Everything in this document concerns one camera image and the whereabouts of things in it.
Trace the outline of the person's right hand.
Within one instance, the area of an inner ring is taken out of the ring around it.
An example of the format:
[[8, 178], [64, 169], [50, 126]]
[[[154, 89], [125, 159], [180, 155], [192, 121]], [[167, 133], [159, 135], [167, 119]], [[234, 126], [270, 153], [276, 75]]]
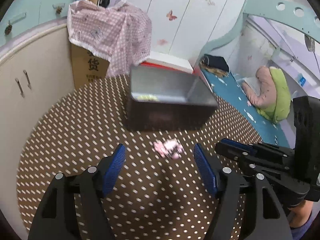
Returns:
[[293, 217], [290, 220], [290, 226], [292, 228], [300, 228], [309, 219], [311, 211], [313, 208], [313, 202], [308, 200], [303, 200], [299, 205], [291, 208], [293, 212]]

